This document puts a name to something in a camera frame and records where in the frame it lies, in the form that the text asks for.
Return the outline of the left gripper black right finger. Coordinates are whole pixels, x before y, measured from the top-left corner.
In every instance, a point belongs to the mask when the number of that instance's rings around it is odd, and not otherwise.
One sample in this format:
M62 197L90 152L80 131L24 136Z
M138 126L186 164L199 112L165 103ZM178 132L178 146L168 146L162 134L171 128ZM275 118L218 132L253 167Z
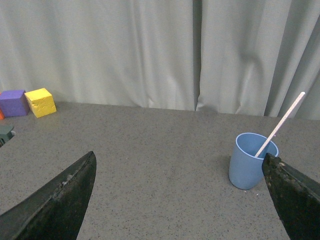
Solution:
M320 184L281 158L267 153L262 163L273 205L291 240L320 238Z

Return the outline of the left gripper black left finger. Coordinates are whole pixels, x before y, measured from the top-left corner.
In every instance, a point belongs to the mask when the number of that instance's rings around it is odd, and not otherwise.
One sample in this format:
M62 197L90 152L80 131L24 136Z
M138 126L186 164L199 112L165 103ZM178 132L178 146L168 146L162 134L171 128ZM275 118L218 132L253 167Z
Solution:
M25 200L0 216L2 240L75 240L92 195L97 171L86 153Z

